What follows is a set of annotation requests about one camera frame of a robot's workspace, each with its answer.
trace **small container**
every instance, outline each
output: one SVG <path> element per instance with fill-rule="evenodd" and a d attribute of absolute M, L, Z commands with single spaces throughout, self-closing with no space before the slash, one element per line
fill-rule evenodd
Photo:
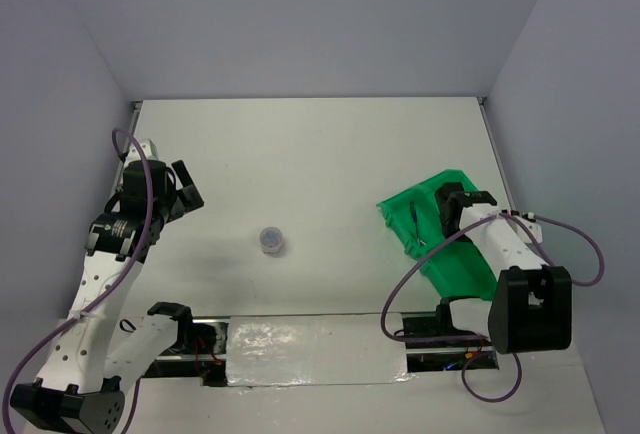
<path fill-rule="evenodd" d="M 266 227 L 260 233 L 260 247 L 265 254 L 277 254 L 284 245 L 284 236 L 277 227 Z"/>

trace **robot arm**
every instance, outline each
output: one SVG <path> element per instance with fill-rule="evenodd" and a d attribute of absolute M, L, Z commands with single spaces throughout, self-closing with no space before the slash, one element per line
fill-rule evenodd
<path fill-rule="evenodd" d="M 538 241 L 540 225 L 501 210 L 488 192 L 465 192 L 458 183 L 443 185 L 436 199 L 447 237 L 481 219 L 495 218 L 460 241 L 472 242 L 494 273 L 494 299 L 445 301 L 453 327 L 490 337 L 501 354 L 569 347 L 571 276 L 563 267 L 549 266 L 523 242 L 529 238 L 520 224 Z"/>
<path fill-rule="evenodd" d="M 107 355 L 126 296 L 142 271 L 149 249 L 164 226 L 204 205 L 182 161 L 169 168 L 157 159 L 151 141 L 141 143 L 153 185 L 153 216 L 141 255 L 117 289 L 90 314 L 80 313 L 121 276 L 141 239 L 146 214 L 145 178 L 140 157 L 132 149 L 125 160 L 122 184 L 92 223 L 86 243 L 84 271 L 69 318 L 78 323 L 63 333 L 31 384 L 19 384 L 11 406 L 36 427 L 65 433 L 110 433 L 120 421 L 124 393 L 154 359 L 172 346 L 191 343 L 191 310 L 157 303 L 142 325 Z"/>

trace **white table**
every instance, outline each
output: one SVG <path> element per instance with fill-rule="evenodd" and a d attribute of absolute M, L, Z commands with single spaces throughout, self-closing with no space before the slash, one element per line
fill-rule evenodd
<path fill-rule="evenodd" d="M 379 312 L 412 261 L 377 202 L 459 168 L 507 205 L 473 98 L 145 101 L 135 134 L 152 138 L 163 160 L 186 162 L 206 206 L 163 231 L 128 297 L 132 317 L 158 300 L 199 316 Z M 286 237 L 281 257 L 260 251 L 269 225 Z M 393 310 L 437 302 L 418 276 Z M 500 371 L 470 373 L 480 393 L 512 386 L 511 357 L 499 362 Z M 519 392 L 499 405 L 469 396 L 457 372 L 254 389 L 150 379 L 132 432 L 604 433 L 573 347 L 522 362 Z"/>

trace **gray wall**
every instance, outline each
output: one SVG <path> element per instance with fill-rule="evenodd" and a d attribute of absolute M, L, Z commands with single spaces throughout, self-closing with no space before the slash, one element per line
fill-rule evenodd
<path fill-rule="evenodd" d="M 72 0 L 130 99 L 486 95 L 536 0 Z"/>
<path fill-rule="evenodd" d="M 575 290 L 575 335 L 607 432 L 625 434 L 640 425 L 639 14 L 638 0 L 539 0 L 488 101 L 518 205 L 604 249 L 604 281 Z M 546 232 L 575 277 L 595 273 L 588 246 Z"/>
<path fill-rule="evenodd" d="M 131 109 L 63 0 L 0 0 L 0 66 L 4 386 L 69 308 L 88 225 L 115 173 L 110 129 L 127 125 Z"/>

